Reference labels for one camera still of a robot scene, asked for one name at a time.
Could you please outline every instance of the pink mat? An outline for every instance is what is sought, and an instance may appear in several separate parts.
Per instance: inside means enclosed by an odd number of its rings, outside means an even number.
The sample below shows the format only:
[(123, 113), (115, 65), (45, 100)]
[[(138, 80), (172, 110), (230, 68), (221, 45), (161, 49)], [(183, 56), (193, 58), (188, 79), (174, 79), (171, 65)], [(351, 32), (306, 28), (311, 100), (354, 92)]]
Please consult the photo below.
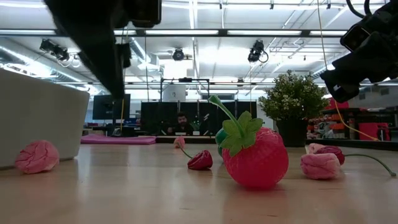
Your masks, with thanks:
[(102, 136), (97, 134), (89, 134), (82, 136), (80, 139), (82, 144), (155, 144), (156, 137), (126, 137), (126, 138), (115, 138)]

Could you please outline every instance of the green stem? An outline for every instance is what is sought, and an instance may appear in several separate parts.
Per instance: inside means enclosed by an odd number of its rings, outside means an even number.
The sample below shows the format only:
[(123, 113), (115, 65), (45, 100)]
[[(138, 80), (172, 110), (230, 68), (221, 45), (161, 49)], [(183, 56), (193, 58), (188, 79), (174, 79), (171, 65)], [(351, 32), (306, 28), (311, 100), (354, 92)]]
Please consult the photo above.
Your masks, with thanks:
[(179, 148), (181, 149), (181, 151), (182, 151), (186, 156), (188, 156), (190, 159), (192, 159), (192, 156), (188, 155), (188, 154), (184, 151), (184, 149), (182, 148), (182, 146), (180, 145), (179, 142), (177, 142), (177, 145), (179, 146)]
[(383, 163), (383, 162), (382, 162), (381, 160), (379, 160), (378, 158), (375, 158), (375, 157), (369, 156), (369, 155), (365, 155), (365, 154), (348, 154), (348, 155), (345, 155), (345, 157), (347, 157), (347, 156), (364, 156), (364, 157), (369, 157), (369, 158), (371, 158), (371, 159), (374, 159), (375, 161), (378, 161), (382, 166), (384, 166), (384, 168), (386, 168), (386, 170), (388, 171), (388, 173), (390, 173), (391, 177), (396, 177), (396, 176), (397, 176), (396, 173), (394, 173), (393, 171), (391, 171), (390, 168), (389, 168), (387, 165), (385, 165), (385, 163)]
[(212, 96), (209, 98), (209, 102), (210, 102), (210, 103), (213, 103), (214, 105), (216, 105), (216, 106), (218, 106), (218, 107), (220, 107), (220, 109), (223, 110), (223, 111), (228, 115), (229, 118), (231, 118), (232, 122), (233, 122), (233, 123), (236, 125), (236, 127), (238, 128), (239, 133), (241, 134), (241, 137), (244, 138), (244, 137), (245, 137), (245, 134), (244, 134), (244, 131), (243, 131), (242, 126), (238, 123), (238, 121), (236, 120), (235, 116), (233, 116), (233, 115), (231, 114), (231, 112), (224, 106), (224, 104), (220, 101), (220, 99), (219, 99), (217, 96), (212, 95)]

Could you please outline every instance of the computer monitor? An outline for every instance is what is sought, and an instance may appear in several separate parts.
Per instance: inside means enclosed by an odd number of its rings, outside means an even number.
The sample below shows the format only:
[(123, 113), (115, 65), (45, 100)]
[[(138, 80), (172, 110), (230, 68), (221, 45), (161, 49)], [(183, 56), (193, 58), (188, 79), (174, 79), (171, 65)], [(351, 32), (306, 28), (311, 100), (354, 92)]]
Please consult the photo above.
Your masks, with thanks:
[[(116, 100), (114, 105), (113, 101), (112, 95), (94, 96), (93, 119), (121, 119), (122, 100)], [(125, 94), (123, 119), (128, 118), (130, 118), (130, 94)]]

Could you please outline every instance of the man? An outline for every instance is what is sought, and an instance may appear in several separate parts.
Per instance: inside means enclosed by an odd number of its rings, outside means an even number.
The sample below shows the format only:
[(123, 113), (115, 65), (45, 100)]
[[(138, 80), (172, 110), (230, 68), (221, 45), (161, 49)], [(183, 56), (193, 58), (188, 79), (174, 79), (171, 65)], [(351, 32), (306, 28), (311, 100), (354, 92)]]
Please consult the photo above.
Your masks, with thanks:
[(187, 116), (185, 115), (184, 112), (179, 112), (177, 114), (177, 121), (178, 121), (177, 127), (168, 128), (167, 132), (169, 134), (174, 134), (175, 135), (175, 133), (186, 133), (186, 135), (192, 135), (193, 128), (188, 123)]

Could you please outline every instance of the table surface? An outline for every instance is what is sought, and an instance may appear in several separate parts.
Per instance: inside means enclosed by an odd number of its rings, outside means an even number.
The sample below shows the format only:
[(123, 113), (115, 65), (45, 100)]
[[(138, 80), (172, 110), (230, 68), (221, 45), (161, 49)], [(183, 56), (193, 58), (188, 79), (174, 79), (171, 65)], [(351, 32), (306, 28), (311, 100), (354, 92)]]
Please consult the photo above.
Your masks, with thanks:
[[(209, 171), (187, 169), (172, 144), (82, 145), (55, 170), (21, 175), (0, 171), (0, 223), (397, 223), (398, 179), (377, 162), (347, 157), (340, 178), (308, 180), (304, 148), (289, 149), (289, 170), (276, 188), (250, 191), (227, 173), (215, 144)], [(398, 171), (398, 153), (343, 149), (377, 156)]]

